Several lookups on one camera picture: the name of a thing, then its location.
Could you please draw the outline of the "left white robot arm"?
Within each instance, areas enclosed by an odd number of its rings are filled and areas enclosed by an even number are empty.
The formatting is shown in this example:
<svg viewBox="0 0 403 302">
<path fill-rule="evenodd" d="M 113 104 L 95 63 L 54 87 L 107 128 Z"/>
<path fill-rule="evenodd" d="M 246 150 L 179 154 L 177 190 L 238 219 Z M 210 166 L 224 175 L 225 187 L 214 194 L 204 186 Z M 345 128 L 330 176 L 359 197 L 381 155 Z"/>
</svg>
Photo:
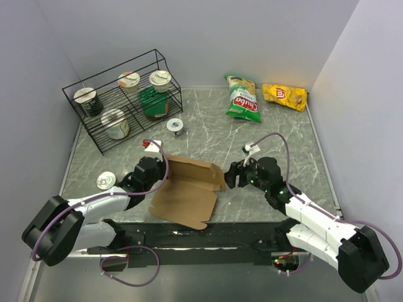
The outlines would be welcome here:
<svg viewBox="0 0 403 302">
<path fill-rule="evenodd" d="M 133 172 L 110 189 L 85 198 L 50 198 L 23 232 L 32 260 L 48 266 L 71 252 L 102 247 L 117 253 L 125 245 L 125 229 L 106 216 L 127 211 L 157 191 L 167 179 L 168 159 L 142 157 Z"/>
</svg>

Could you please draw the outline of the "brown cardboard box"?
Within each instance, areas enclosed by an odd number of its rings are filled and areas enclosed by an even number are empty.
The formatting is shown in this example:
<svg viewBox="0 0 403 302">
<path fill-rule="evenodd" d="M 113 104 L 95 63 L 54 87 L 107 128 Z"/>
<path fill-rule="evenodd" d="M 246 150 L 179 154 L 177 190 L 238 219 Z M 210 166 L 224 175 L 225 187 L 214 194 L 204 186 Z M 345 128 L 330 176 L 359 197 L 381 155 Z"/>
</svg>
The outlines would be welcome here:
<svg viewBox="0 0 403 302">
<path fill-rule="evenodd" d="M 217 192 L 226 190 L 224 173 L 211 162 L 167 155 L 168 179 L 156 191 L 149 213 L 195 230 L 210 221 Z"/>
</svg>

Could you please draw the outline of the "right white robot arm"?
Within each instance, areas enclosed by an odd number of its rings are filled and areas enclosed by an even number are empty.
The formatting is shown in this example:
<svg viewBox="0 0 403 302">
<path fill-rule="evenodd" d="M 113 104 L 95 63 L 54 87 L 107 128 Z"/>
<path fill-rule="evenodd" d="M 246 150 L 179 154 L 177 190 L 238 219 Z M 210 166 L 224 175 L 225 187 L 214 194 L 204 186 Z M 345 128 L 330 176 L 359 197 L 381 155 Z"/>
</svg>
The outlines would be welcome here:
<svg viewBox="0 0 403 302">
<path fill-rule="evenodd" d="M 353 291 L 364 293 L 389 269 L 382 245 L 370 227 L 343 223 L 321 211 L 306 194 L 286 185 L 276 159 L 233 162 L 224 177 L 230 188 L 252 185 L 262 190 L 269 205 L 287 216 L 276 229 L 279 249 L 295 247 L 310 252 L 335 268 Z"/>
</svg>

